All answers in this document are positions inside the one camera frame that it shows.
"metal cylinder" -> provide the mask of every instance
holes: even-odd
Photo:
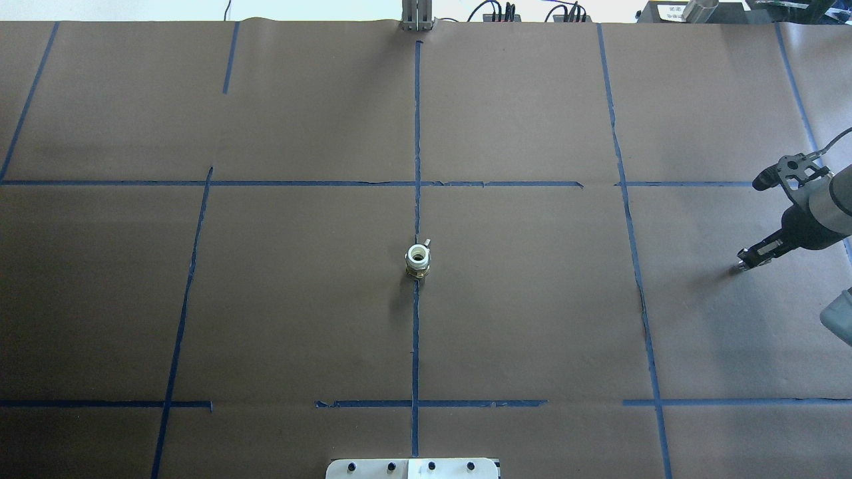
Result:
[[[432,263],[432,254],[429,251],[430,242],[427,239],[422,245],[414,244],[408,248],[406,253],[406,272],[418,280],[429,274],[429,265]]]
[[[852,234],[852,165],[824,182],[808,198],[810,214],[835,233]]]
[[[690,0],[683,9],[683,19],[687,23],[707,23],[717,6],[719,0]]]

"white mounting plate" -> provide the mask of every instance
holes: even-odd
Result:
[[[474,463],[473,470],[468,462]],[[388,470],[390,463],[394,470]],[[350,464],[355,470],[349,470]],[[500,479],[500,468],[487,458],[338,459],[328,465],[325,479]]]

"black device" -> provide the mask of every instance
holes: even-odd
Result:
[[[778,231],[737,253],[739,269],[756,268],[797,248],[822,250],[852,234],[852,165],[834,175],[816,163],[850,131],[813,153],[783,156],[757,175],[754,189],[781,185],[793,205],[781,216]]]

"grid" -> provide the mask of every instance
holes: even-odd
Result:
[[[408,181],[399,181],[399,182],[355,182],[355,181],[216,181],[213,180],[214,169],[211,167],[207,173],[207,177],[203,181],[89,181],[89,180],[81,180],[81,181],[29,181],[29,180],[13,180],[13,181],[4,181],[3,178],[7,172],[9,167],[9,163],[13,159],[15,145],[18,141],[18,137],[20,135],[20,131],[25,123],[26,115],[29,110],[30,104],[32,102],[32,98],[35,94],[38,81],[41,78],[44,66],[49,59],[49,53],[57,32],[59,30],[60,23],[55,22],[52,32],[50,34],[49,41],[43,53],[43,57],[38,66],[37,73],[35,78],[32,81],[32,86],[29,90],[29,94],[26,98],[25,105],[21,112],[18,124],[14,131],[14,135],[12,141],[9,145],[9,148],[6,153],[6,157],[3,163],[3,168],[0,170],[0,184],[4,186],[194,186],[194,187],[204,187],[204,194],[201,201],[200,209],[199,209],[199,218],[196,226],[194,241],[193,241],[193,249],[191,255],[191,261],[189,266],[189,271],[187,274],[187,283],[183,296],[183,304],[181,306],[181,317],[178,322],[177,334],[175,340],[175,347],[172,356],[172,362],[169,373],[168,385],[165,391],[164,399],[162,401],[0,401],[0,407],[131,407],[131,408],[160,408],[162,409],[162,418],[160,423],[160,429],[158,434],[158,441],[156,446],[156,453],[154,458],[154,464],[152,467],[152,478],[157,477],[159,473],[159,464],[163,453],[164,448],[164,440],[167,432],[167,426],[169,422],[169,414],[170,409],[172,407],[178,408],[206,408],[211,412],[213,411],[213,404],[211,401],[173,401],[172,396],[174,392],[177,368],[180,359],[181,352],[181,342],[183,339],[184,328],[187,320],[187,305],[189,301],[190,291],[193,284],[193,278],[196,267],[197,260],[197,252],[199,239],[201,236],[202,226],[204,222],[204,214],[207,207],[207,201],[210,195],[210,189],[213,187],[228,187],[228,186],[266,186],[266,187],[369,187],[369,188],[381,188],[381,187],[403,187],[403,188],[413,188],[415,195],[415,214],[414,214],[414,231],[415,231],[415,240],[419,240],[420,235],[420,193],[421,188],[443,188],[443,187],[472,187],[472,188],[484,188],[484,187],[521,187],[521,188],[535,188],[535,187],[563,187],[563,188],[581,188],[579,182],[547,182],[547,181],[509,181],[509,182],[463,182],[463,181],[449,181],[449,182],[424,182],[422,181],[420,174],[420,59],[421,59],[421,49],[423,47],[423,42],[420,40],[416,40],[414,43],[415,48],[415,84],[414,84],[414,100],[415,100],[415,118],[414,118],[414,137],[415,137],[415,152],[414,152],[414,170],[415,170],[415,180],[413,182]],[[803,104],[798,93],[796,79],[793,77],[792,70],[790,68],[789,60],[787,58],[786,47],[784,45],[784,38],[782,36],[780,27],[778,24],[775,25],[775,32],[778,38],[778,44],[780,48],[780,53],[783,58],[786,73],[790,85],[792,87],[793,94],[795,96],[795,100],[797,103],[797,107],[801,114],[801,120],[803,122],[803,127],[808,135],[810,146],[815,150],[817,149],[813,132],[810,127],[810,122],[808,120],[807,114],[804,111]],[[233,27],[233,36],[230,46],[230,53],[228,56],[227,62],[227,70],[225,73],[224,83],[222,87],[222,93],[227,94],[228,86],[230,83],[231,73],[233,69],[233,58],[236,51],[236,46],[238,42],[239,35],[239,22],[234,23]],[[621,152],[621,148],[619,145],[619,138],[617,134],[616,128],[616,113],[615,113],[615,105],[613,104],[613,92],[610,85],[609,80],[609,70],[607,67],[607,53],[604,42],[604,35],[602,31],[601,25],[597,26],[597,35],[598,41],[600,45],[600,55],[601,55],[601,64],[603,70],[603,77],[605,82],[605,88],[607,93],[607,103],[608,103],[608,112],[610,118],[610,124],[612,128],[612,138],[613,138],[613,148],[615,151],[615,155],[618,159],[618,168],[619,168],[619,183],[617,183],[616,187],[620,189],[622,200],[624,202],[624,212],[625,212],[625,221],[627,226],[627,232],[630,242],[630,253],[631,259],[633,263],[633,270],[636,280],[636,286],[638,288],[641,306],[642,306],[642,324],[645,330],[645,348],[647,353],[648,360],[648,370],[649,370],[649,378],[651,382],[651,387],[653,390],[653,399],[625,399],[623,401],[624,407],[653,407],[656,415],[656,421],[658,425],[658,435],[659,435],[659,443],[660,443],[660,453],[663,459],[663,466],[665,477],[667,479],[672,477],[671,471],[671,460],[669,457],[669,444],[668,439],[665,432],[665,415],[664,410],[666,407],[702,407],[702,406],[767,406],[767,405],[781,405],[781,406],[796,406],[796,405],[821,405],[821,404],[844,404],[849,405],[852,404],[852,399],[827,399],[827,398],[788,398],[788,397],[758,397],[758,398],[739,398],[739,399],[725,399],[725,398],[705,398],[705,399],[677,399],[677,398],[663,398],[659,391],[659,380],[657,377],[657,367],[656,360],[653,352],[653,339],[650,321],[648,318],[648,308],[646,304],[645,298],[645,288],[642,282],[642,269],[639,263],[639,253],[636,247],[636,235],[634,231],[633,218],[630,212],[630,189],[631,188],[644,188],[644,187],[662,187],[662,188],[690,188],[690,187],[720,187],[720,188],[745,188],[749,187],[751,184],[748,182],[632,182],[629,181],[624,168],[623,156]],[[850,253],[849,242],[844,241],[846,245],[847,254],[850,257],[850,261],[852,261],[852,253]],[[401,400],[401,399],[388,399],[388,400],[379,400],[379,401],[358,401],[358,400],[347,400],[341,399],[332,402],[331,404],[316,401],[314,403],[314,407],[318,409],[326,409],[326,408],[385,408],[385,407],[407,407],[411,409],[411,429],[412,429],[412,457],[417,457],[419,454],[419,444],[418,444],[418,426],[419,426],[419,408],[420,407],[541,407],[544,404],[547,404],[547,399],[526,399],[526,400],[503,400],[503,399],[484,399],[484,400],[446,400],[446,401],[429,401],[429,400],[421,400],[419,395],[419,325],[420,325],[420,317],[419,317],[419,300],[420,300],[420,283],[419,281],[415,281],[414,283],[414,292],[412,298],[413,304],[413,335],[412,335],[412,398]]]

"metal bracket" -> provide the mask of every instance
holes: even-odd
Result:
[[[434,25],[432,0],[402,0],[402,21],[400,22],[402,30],[425,32],[432,30]]]
[[[794,205],[804,208],[808,205],[808,196],[823,182],[832,179],[832,171],[827,166],[815,163],[819,157],[819,152],[782,156],[777,164],[761,171],[751,185],[757,191],[781,185],[787,198]],[[797,182],[796,188],[791,185],[791,180]]]
[[[832,171],[827,166],[820,167],[815,163],[818,158],[819,155],[816,153],[782,156],[775,167],[779,183],[784,188],[787,198],[801,208],[808,206],[808,197],[811,193],[823,182],[832,179]],[[789,180],[798,182],[795,189]]]
[[[500,479],[499,461],[453,459],[338,459],[325,479]]]

